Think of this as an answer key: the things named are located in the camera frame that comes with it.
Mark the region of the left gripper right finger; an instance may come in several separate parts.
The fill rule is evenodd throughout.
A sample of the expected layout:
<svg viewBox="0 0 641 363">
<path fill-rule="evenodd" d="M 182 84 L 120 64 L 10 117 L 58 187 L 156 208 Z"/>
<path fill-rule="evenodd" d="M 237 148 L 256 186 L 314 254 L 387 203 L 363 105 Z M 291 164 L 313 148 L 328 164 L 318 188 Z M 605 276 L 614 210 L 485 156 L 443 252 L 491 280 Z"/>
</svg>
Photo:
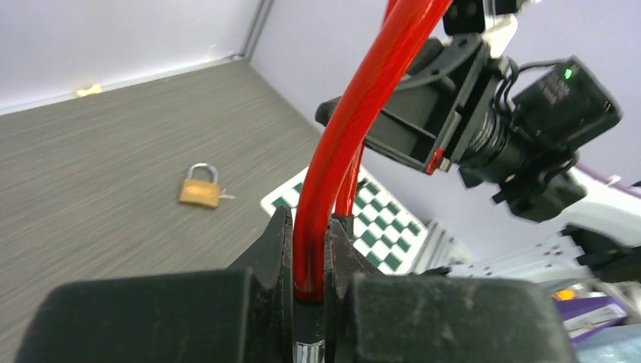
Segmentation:
<svg viewBox="0 0 641 363">
<path fill-rule="evenodd" d="M 551 299 L 531 282 L 384 275 L 343 227 L 325 235 L 326 361 L 575 362 Z"/>
</svg>

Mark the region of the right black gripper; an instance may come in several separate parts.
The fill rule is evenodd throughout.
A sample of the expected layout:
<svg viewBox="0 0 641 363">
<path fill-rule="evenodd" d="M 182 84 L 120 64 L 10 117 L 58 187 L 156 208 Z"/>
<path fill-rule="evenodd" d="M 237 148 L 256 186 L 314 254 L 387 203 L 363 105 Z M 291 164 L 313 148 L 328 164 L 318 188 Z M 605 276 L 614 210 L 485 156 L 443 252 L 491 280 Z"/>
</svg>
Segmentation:
<svg viewBox="0 0 641 363">
<path fill-rule="evenodd" d="M 452 163 L 463 173 L 505 173 L 506 127 L 491 104 L 502 74 L 478 35 L 449 45 L 428 39 L 376 116 L 366 146 L 426 173 Z"/>
</svg>

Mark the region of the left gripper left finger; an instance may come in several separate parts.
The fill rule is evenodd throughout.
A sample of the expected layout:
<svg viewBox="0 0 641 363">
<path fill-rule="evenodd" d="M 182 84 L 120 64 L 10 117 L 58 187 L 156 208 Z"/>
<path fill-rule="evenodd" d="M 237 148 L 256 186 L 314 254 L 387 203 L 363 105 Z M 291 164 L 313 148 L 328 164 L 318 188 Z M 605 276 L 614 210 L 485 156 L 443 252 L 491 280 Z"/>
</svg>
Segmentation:
<svg viewBox="0 0 641 363">
<path fill-rule="evenodd" d="M 224 269 L 53 289 L 18 362 L 291 362 L 293 217 L 278 207 Z"/>
</svg>

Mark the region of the red cable lock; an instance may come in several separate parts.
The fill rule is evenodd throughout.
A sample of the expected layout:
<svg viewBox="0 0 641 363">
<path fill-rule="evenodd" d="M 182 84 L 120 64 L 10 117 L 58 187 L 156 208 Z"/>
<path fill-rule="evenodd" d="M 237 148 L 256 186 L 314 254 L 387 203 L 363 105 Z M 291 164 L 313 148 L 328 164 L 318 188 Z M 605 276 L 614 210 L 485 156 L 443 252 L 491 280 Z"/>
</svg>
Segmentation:
<svg viewBox="0 0 641 363">
<path fill-rule="evenodd" d="M 344 178 L 364 138 L 449 1 L 390 1 L 378 36 L 348 84 L 308 167 L 293 229 L 295 362 L 320 362 L 318 308 L 324 301 L 324 236 Z"/>
</svg>

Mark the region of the large brass padlock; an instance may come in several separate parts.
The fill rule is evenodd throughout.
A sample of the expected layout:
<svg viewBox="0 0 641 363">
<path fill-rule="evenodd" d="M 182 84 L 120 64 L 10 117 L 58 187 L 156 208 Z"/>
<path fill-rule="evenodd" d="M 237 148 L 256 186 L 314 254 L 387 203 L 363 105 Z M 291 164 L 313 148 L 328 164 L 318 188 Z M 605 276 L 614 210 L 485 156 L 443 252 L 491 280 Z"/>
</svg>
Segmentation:
<svg viewBox="0 0 641 363">
<path fill-rule="evenodd" d="M 210 178 L 208 180 L 194 178 L 194 172 L 197 169 L 205 169 Z M 196 163 L 187 170 L 178 196 L 178 202 L 216 209 L 219 206 L 220 199 L 233 200 L 235 198 L 235 196 L 227 194 L 225 189 L 221 189 L 218 184 L 218 170 L 213 165 Z"/>
</svg>

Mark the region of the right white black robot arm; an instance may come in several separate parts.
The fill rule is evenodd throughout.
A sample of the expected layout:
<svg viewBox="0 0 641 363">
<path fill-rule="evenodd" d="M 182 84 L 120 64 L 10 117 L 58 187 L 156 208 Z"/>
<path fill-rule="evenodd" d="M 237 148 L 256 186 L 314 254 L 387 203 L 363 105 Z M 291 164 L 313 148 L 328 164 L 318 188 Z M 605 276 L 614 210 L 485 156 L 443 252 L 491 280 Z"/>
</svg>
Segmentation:
<svg viewBox="0 0 641 363">
<path fill-rule="evenodd" d="M 495 203 L 521 219 L 560 220 L 575 260 L 536 247 L 461 275 L 574 284 L 640 278 L 640 188 L 578 166 L 578 151 L 621 120 L 617 103 L 577 57 L 540 63 L 546 73 L 514 98 L 536 63 L 492 57 L 478 34 L 430 38 L 378 113 L 364 143 L 426 174 L 457 165 L 467 188 L 498 186 Z"/>
</svg>

